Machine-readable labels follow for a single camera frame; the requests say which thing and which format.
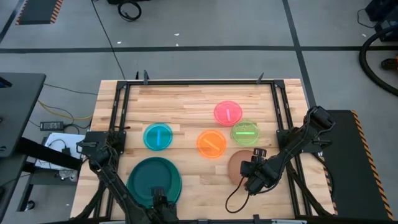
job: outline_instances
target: gray floor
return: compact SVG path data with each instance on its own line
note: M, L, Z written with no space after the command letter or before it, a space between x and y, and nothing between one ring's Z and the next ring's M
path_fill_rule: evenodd
M17 0L0 1L0 30ZM374 33L356 22L356 11L369 0L289 0L301 46L360 46ZM125 22L116 6L105 0L95 3L114 47L183 46L293 46L285 9L280 0L152 0L140 3L142 17ZM361 14L363 22L369 22ZM385 45L375 41L373 45ZM63 2L55 24L16 26L14 22L0 49L108 48L90 0ZM228 50L117 52L126 78L146 69L155 78L302 78L294 51ZM398 126L397 98L369 81L359 67L358 52L303 52L315 99L327 109L356 110L362 122L384 190L398 214L398 169L395 147ZM383 72L379 62L395 52L370 52L369 63L377 74L398 86L396 72ZM46 83L80 91L96 92L100 80L122 79L112 53L0 54L2 72L39 72ZM40 100L74 116L88 116L95 97L45 86ZM33 122L60 120L36 105ZM40 142L46 132L28 124L24 136ZM34 188L37 208L16 213L26 179L22 178L3 223L42 223L65 220L70 214L74 187Z

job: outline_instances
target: butcher block tabletop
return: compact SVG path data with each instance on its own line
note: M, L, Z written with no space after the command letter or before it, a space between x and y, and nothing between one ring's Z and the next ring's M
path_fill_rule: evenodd
M299 79L285 79L294 126L303 124L307 102ZM91 124L92 131L107 131L111 119L117 80L103 80ZM282 95L277 89L284 127L287 129ZM119 123L124 90L119 102ZM126 147L120 157L118 174L127 182L133 168L148 157L163 157L172 162L180 172L182 191L177 202L177 215L181 220L192 219L252 219L293 218L293 208L286 172L278 186L266 193L249 198L248 204L238 213L231 214L225 209L225 200L237 187L228 176L228 161L240 150L253 150L237 144L231 137L231 127L215 121L214 108L222 101L233 101L243 111L243 119L257 124L260 136L256 147L267 150L267 157L278 153L276 138L278 129L270 85L134 85L130 89L127 107ZM146 148L144 131L154 123L165 123L173 132L170 146L163 151ZM226 138L227 148L216 159L204 157L197 149L197 138L209 129L218 130ZM301 155L307 187L315 198L330 213L334 213L323 166L310 154ZM81 167L71 217L78 215L90 201L98 188L98 178L90 171L88 163ZM304 214L302 195L299 188L298 202ZM230 210L238 209L248 193L242 186L229 200ZM105 214L108 192L105 192L101 216ZM112 220L123 220L124 214L114 201Z

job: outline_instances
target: yellow black striped edge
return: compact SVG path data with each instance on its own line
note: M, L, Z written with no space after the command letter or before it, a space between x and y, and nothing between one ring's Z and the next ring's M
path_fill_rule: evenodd
M52 11L52 15L50 18L50 23L53 24L58 17L58 14L60 13L61 6L62 6L63 0L58 0L57 3L55 4L54 10Z
M352 112L352 114L354 116L355 123L356 123L356 126L357 126L358 131L359 131L359 135L361 136L361 140L362 140L362 143L363 143L363 146L364 146L364 149L365 149L365 153L368 156L369 164L370 164L371 169L373 171L373 176L375 178L377 186L379 187L380 196L381 196L381 199L384 202L384 207L386 208L387 216L391 220L393 220L394 217L392 216L392 211L391 211L390 205L388 204L386 193L384 192L383 186L381 185L381 180L380 180L379 174L377 173L376 165L374 165L374 161L373 161L373 158L372 158L371 151L369 150L369 146L368 146L368 143L366 142L365 135L364 135L362 127L361 127L361 123L359 122L359 119L358 119L358 114L355 111L351 111L351 112Z
M24 9L25 9L26 4L27 4L28 1L29 1L29 0L26 0L26 1L24 2L24 5L22 5L21 11L19 11L18 18L17 18L17 20L15 21L15 25L19 25L19 19L21 18L21 15L22 15L22 13L24 12Z
M323 158L323 156L320 156L321 160L324 162L325 159ZM328 187L329 187L329 193L331 195L331 184L330 184L330 178L329 178L329 173L328 170L326 169L325 166L323 166L323 171L325 171L325 177L326 177L326 182L328 183ZM336 203L333 201L333 198L331 199L331 202L333 202L333 208L335 209L335 215L338 215L337 212L337 208L336 208Z

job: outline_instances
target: orange plate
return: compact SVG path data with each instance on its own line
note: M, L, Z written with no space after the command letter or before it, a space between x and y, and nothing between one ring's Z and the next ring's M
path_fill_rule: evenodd
M225 152L226 139L223 133L217 130L206 130L199 135L197 148L200 154L207 158L218 158Z

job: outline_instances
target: black table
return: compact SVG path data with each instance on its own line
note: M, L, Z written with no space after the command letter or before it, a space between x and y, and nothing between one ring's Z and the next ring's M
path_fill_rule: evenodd
M36 171L34 164L26 161L28 156L75 170L80 168L81 161L22 137L43 88L45 75L0 73L0 77L12 83L10 88L0 88L0 186L4 189L0 198L1 222L21 172ZM19 210L26 207L32 187L29 181L24 192L28 197L23 196Z

